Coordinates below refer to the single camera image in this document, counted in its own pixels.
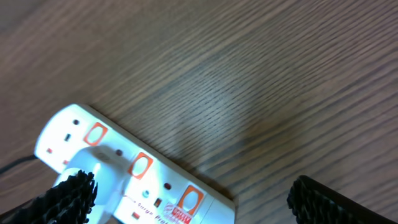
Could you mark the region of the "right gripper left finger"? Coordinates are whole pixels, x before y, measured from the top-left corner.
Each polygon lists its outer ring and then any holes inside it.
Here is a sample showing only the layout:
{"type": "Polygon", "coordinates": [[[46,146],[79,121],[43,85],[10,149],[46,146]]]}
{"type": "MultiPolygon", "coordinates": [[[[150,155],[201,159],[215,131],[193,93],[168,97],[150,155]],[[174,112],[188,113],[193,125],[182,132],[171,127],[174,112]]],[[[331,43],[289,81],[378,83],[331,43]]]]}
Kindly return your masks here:
{"type": "Polygon", "coordinates": [[[3,224],[84,224],[95,206],[94,174],[79,170],[67,180],[1,215],[3,224]]]}

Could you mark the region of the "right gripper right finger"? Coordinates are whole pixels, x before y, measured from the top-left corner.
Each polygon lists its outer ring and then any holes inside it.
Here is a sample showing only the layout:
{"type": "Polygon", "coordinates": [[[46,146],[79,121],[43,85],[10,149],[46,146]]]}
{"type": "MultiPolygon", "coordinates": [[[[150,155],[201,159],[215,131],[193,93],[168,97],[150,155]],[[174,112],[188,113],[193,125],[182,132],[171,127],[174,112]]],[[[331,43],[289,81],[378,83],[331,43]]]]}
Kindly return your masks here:
{"type": "Polygon", "coordinates": [[[287,204],[298,224],[397,224],[306,175],[293,182],[287,204]]]}

